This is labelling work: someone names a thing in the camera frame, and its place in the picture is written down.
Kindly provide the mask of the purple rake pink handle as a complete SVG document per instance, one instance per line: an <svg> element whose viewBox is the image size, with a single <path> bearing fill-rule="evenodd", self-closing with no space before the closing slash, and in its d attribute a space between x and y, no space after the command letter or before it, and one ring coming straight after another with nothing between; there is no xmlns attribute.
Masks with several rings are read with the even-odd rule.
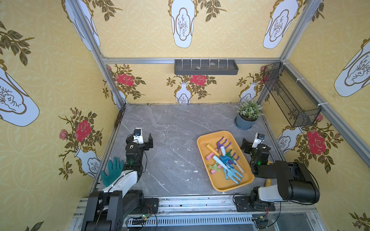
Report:
<svg viewBox="0 0 370 231"><path fill-rule="evenodd" d="M234 158L234 159L231 159L231 161L233 162L233 164L240 170L240 172L241 172L241 174L244 174L245 173L245 171L244 171L244 169L238 164L238 159L239 159L239 157L237 157L236 159Z"/></svg>
<svg viewBox="0 0 370 231"><path fill-rule="evenodd" d="M227 139L225 139L224 137L222 137L217 143L216 143L216 145L217 145L217 148L215 149L216 150L216 152L219 154L220 152L220 148L222 147L222 146L224 146L224 144L227 142ZM215 154L214 154L214 152L211 152L211 153L209 153L207 156L206 156L206 160L210 160L213 156L214 156Z"/></svg>

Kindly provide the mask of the dark blue rake yellow handle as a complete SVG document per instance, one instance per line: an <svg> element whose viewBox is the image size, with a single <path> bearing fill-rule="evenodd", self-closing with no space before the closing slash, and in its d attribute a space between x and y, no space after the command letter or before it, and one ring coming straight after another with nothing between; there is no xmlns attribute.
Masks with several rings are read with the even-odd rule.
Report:
<svg viewBox="0 0 370 231"><path fill-rule="evenodd" d="M219 164L221 165L224 169L231 169L233 168L229 163L228 159L226 156L222 156L217 153L217 151L210 145L206 144L206 147L211 151L212 155L211 157Z"/></svg>

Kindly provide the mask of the orange plastic storage tray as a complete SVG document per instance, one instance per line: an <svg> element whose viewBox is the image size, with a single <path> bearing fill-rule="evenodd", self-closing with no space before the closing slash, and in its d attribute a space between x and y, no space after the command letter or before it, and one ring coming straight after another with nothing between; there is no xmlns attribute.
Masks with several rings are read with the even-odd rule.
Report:
<svg viewBox="0 0 370 231"><path fill-rule="evenodd" d="M230 132L200 136L197 145L215 190L227 192L253 183L249 163Z"/></svg>

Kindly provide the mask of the light blue hand rake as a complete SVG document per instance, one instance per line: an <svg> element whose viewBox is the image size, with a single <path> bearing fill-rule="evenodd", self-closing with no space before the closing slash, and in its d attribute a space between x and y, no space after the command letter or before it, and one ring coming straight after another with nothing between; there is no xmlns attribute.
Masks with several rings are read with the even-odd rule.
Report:
<svg viewBox="0 0 370 231"><path fill-rule="evenodd" d="M240 183L243 176L238 171L236 171L234 168L229 168L217 156L213 156L213 160L215 160L215 162L217 162L219 165L222 166L223 169L226 170L229 179L231 179L235 184Z"/></svg>

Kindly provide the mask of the green rake wooden handle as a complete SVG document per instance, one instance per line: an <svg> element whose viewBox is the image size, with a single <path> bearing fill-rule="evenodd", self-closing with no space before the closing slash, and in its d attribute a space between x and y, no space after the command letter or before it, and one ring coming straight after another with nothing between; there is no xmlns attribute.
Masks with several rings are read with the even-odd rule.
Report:
<svg viewBox="0 0 370 231"><path fill-rule="evenodd" d="M234 155L235 155L236 153L234 153L234 155L232 155L232 151L233 151L233 150L231 149L229 152L227 152L227 153L226 153L226 156L227 156L227 157L229 157L229 158L231 158L231 159L234 159Z"/></svg>

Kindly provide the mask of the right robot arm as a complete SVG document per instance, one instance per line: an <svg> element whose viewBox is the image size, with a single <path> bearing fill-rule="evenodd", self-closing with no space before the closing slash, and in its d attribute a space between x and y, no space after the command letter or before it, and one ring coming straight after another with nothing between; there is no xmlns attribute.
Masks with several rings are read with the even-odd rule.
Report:
<svg viewBox="0 0 370 231"><path fill-rule="evenodd" d="M255 187L250 194L250 204L289 201L313 205L319 201L320 187L305 165L281 160L269 164L271 148L261 142L243 139L240 148L251 155L250 167L256 178L277 181L275 185Z"/></svg>

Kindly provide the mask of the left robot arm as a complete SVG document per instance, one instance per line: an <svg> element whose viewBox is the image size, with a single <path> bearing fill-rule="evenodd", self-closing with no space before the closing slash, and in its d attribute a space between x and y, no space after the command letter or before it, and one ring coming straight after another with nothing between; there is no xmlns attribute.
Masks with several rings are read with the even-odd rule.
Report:
<svg viewBox="0 0 370 231"><path fill-rule="evenodd" d="M115 157L109 161L108 170L102 171L104 189L89 195L81 230L120 231L131 212L144 208L142 190L132 187L146 171L146 152L153 146L152 136L144 141L141 128L126 138L126 159Z"/></svg>

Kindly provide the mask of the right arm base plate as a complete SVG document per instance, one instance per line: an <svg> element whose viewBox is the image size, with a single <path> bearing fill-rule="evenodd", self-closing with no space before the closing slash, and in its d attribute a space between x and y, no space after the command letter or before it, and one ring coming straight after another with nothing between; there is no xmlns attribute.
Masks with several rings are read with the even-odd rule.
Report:
<svg viewBox="0 0 370 231"><path fill-rule="evenodd" d="M232 198L237 212L273 212L276 208L271 202L260 201L259 198L250 197L245 194L235 194Z"/></svg>

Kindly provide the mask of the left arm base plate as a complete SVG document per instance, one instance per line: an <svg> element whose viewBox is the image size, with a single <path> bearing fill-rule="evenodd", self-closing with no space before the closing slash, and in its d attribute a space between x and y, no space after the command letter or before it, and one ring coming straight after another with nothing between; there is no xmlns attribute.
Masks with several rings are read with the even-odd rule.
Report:
<svg viewBox="0 0 370 231"><path fill-rule="evenodd" d="M123 216L126 217L130 214L157 214L159 209L158 198L137 198L137 197L124 197L123 198Z"/></svg>

